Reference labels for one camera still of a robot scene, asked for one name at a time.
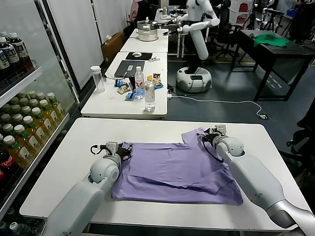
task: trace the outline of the laptop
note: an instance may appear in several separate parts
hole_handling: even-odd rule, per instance
[[[115,78],[126,78],[134,76],[136,73],[136,67],[141,66],[141,70],[143,71],[144,61],[142,60],[122,60],[118,69],[115,72]]]

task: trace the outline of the green cloth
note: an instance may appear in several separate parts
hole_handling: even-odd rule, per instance
[[[269,44],[278,47],[286,47],[286,45],[290,42],[290,40],[278,37],[274,33],[261,34],[253,38],[255,39],[254,47],[256,47],[259,43]]]

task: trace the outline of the silver pot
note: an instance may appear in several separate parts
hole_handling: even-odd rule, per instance
[[[141,41],[154,41],[158,39],[158,23],[149,21],[148,17],[145,21],[138,21],[138,35]]]

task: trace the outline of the shelf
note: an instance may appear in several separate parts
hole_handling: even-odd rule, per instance
[[[5,103],[10,101],[12,97],[18,94],[21,90],[23,90],[27,85],[36,80],[43,73],[43,67],[39,67],[31,74],[23,78],[20,82],[18,82],[13,87],[9,88],[3,95],[0,96],[0,107],[2,107]]]
[[[34,161],[32,163],[30,163],[30,165],[24,170],[24,174],[21,177],[18,178],[18,181],[15,184],[14,189],[10,191],[9,197],[5,200],[5,203],[3,204],[3,206],[0,209],[0,220],[2,220],[2,218],[6,214],[7,210],[9,209],[9,207],[11,206],[11,204],[13,203],[15,198],[18,196],[18,194],[21,191],[21,189],[23,188],[23,186],[25,185],[26,181],[29,179],[29,177],[31,176],[32,172],[34,171],[36,166],[39,164],[40,160],[45,155],[46,151],[51,146],[53,141],[56,139],[56,137],[62,131],[63,127],[68,122],[68,120],[69,120],[69,114],[67,114],[65,116],[65,118],[62,120],[60,125],[57,127],[55,132],[49,138],[49,140],[44,145],[44,147],[42,148],[40,153],[37,155],[37,157],[34,159]]]

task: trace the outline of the black mouse pad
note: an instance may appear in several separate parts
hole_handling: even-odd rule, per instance
[[[138,58],[134,57],[132,55],[133,53],[129,53],[126,57],[126,60],[149,60],[152,58],[152,53],[141,53],[142,55]]]

